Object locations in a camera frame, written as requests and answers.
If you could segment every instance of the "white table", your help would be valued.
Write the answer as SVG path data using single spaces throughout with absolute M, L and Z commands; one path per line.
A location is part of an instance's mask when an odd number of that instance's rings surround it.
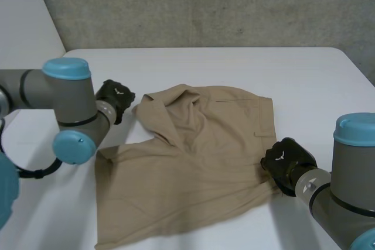
M 374 111 L 375 89 L 354 64 L 332 48 L 205 48 L 74 50 L 90 63 L 95 90 L 110 78 L 137 94 L 179 83 L 228 85 L 271 97 L 278 139 L 295 138 L 330 170 L 336 118 Z M 30 169 L 54 159 L 52 111 L 21 111 L 4 134 L 4 147 Z M 152 135 L 130 110 L 103 146 L 140 142 Z M 94 159 L 63 165 L 42 180 L 22 180 L 14 214 L 0 232 L 2 250 L 93 249 L 97 242 Z M 338 249 L 295 198 L 277 198 L 241 217 L 188 234 L 150 238 L 126 250 Z

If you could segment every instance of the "robotic arm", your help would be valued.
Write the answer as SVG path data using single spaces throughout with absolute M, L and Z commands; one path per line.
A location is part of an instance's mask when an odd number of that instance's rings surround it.
M 375 249 L 375 114 L 340 117 L 333 165 L 319 169 L 314 157 L 291 138 L 262 158 L 281 191 L 297 196 L 341 249 Z
M 53 109 L 60 132 L 52 144 L 56 161 L 46 170 L 29 172 L 0 152 L 0 229 L 18 196 L 19 176 L 38 179 L 57 170 L 61 162 L 88 161 L 111 126 L 121 123 L 134 98 L 127 87 L 112 80 L 105 81 L 94 94 L 91 73 L 83 59 L 53 59 L 41 70 L 1 70 L 0 118 L 16 109 Z

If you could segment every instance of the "concrete wall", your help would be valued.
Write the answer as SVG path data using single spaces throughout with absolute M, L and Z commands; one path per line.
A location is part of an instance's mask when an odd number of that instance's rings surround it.
M 375 83 L 375 0 L 45 0 L 67 50 L 332 46 Z

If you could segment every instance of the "khaki shirt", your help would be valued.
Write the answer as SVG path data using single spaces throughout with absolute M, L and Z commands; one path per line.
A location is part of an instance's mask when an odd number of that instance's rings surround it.
M 228 220 L 274 193 L 260 166 L 276 142 L 270 98 L 181 84 L 134 112 L 155 137 L 98 153 L 97 250 Z

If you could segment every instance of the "blue joint cap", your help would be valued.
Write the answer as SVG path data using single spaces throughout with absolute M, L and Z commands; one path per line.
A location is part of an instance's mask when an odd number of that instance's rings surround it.
M 349 146 L 375 146 L 375 113 L 343 115 L 336 121 L 333 137 Z
M 0 152 L 0 230 L 12 215 L 12 205 L 19 193 L 16 166 Z
M 64 80 L 84 80 L 91 77 L 88 63 L 80 58 L 49 60 L 42 68 L 45 75 Z
M 75 130 L 58 133 L 53 140 L 52 148 L 56 157 L 68 164 L 85 163 L 97 150 L 96 144 L 89 136 Z
M 375 250 L 375 228 L 372 228 L 353 241 L 349 250 Z

